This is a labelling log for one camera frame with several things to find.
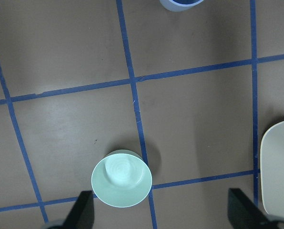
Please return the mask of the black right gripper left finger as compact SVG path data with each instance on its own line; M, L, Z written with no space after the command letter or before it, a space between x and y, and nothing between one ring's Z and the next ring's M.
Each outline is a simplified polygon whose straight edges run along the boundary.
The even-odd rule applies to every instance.
M93 192L82 191L63 220L45 223L42 229L92 229L95 221Z

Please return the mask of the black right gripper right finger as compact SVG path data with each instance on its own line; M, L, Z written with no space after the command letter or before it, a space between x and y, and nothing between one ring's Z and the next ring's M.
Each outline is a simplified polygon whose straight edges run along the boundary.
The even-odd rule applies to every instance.
M269 218L239 188L228 189L228 220L234 229L284 229L284 218Z

